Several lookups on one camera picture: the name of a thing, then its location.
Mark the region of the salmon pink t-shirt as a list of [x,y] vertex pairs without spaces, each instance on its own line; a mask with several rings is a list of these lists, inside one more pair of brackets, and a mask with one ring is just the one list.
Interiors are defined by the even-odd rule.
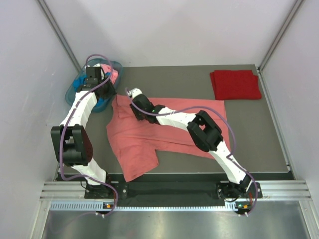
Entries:
[[159,165],[157,150],[213,158],[199,150],[185,130],[138,121],[127,96],[116,95],[112,108],[113,117],[106,126],[108,141],[126,182]]

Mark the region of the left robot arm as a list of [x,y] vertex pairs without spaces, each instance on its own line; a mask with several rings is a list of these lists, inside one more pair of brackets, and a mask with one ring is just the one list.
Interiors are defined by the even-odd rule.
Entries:
[[50,131],[53,148],[60,169],[71,167],[78,172],[70,177],[61,172],[63,180],[84,178],[87,198],[116,197],[117,192],[108,173],[93,158],[93,145],[86,132],[89,116],[98,101],[116,94],[112,82],[114,69],[109,65],[105,71],[102,64],[96,64],[87,65],[85,71],[69,113],[60,125],[52,127]]

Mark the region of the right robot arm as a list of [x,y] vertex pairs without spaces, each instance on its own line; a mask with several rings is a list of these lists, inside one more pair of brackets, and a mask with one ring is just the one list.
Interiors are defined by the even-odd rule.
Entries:
[[255,179],[237,162],[234,157],[234,151],[230,151],[226,145],[221,128],[205,109],[214,112],[232,131],[227,120],[220,113],[204,106],[199,106],[198,108],[201,110],[194,114],[186,113],[185,111],[195,107],[176,111],[163,105],[154,105],[138,88],[126,90],[126,94],[137,120],[146,120],[149,123],[171,126],[187,131],[199,150],[213,156],[227,175],[229,186],[235,194],[231,197],[246,196],[253,185],[255,198],[258,198],[258,185]]

